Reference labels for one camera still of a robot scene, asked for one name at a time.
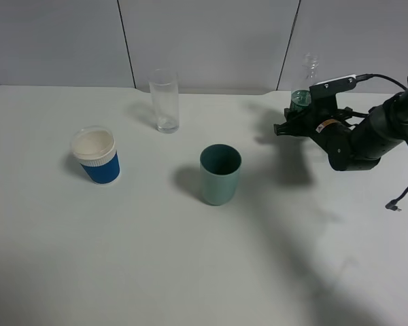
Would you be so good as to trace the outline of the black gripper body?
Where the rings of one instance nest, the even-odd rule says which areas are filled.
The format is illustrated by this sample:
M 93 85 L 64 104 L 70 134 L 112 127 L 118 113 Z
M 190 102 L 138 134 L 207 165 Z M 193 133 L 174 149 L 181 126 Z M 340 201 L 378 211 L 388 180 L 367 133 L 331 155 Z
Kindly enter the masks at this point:
M 316 115 L 307 108 L 301 114 L 301 121 L 306 135 L 323 149 L 330 166 L 336 171 L 351 171 L 355 168 L 353 149 L 347 119 L 353 117 L 349 107 L 338 109 L 332 114 Z

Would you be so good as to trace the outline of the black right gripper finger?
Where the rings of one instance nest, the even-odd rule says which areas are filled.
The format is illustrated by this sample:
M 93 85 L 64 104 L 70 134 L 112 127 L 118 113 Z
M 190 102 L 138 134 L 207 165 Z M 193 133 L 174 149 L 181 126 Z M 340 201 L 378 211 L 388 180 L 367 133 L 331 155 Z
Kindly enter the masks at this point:
M 301 121 L 308 111 L 308 107 L 288 107 L 284 109 L 284 117 L 286 121 Z

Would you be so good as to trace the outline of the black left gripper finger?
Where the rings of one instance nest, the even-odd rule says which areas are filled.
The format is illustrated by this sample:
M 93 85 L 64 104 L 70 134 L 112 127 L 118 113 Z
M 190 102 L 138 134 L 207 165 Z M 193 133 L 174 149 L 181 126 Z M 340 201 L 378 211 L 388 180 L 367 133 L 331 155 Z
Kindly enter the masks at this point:
M 303 117 L 300 115 L 287 117 L 286 121 L 282 124 L 274 124 L 273 130 L 277 136 L 308 136 L 308 130 L 305 127 Z

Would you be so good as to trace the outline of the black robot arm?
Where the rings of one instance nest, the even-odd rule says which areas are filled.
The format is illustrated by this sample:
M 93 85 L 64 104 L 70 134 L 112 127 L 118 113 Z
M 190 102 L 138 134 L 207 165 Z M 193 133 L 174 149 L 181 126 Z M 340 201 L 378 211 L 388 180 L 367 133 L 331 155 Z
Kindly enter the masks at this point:
M 338 93 L 371 77 L 348 75 L 310 86 L 310 104 L 300 112 L 286 108 L 286 121 L 274 126 L 275 134 L 310 138 L 326 152 L 333 170 L 371 170 L 408 139 L 408 87 L 368 113 L 338 108 Z

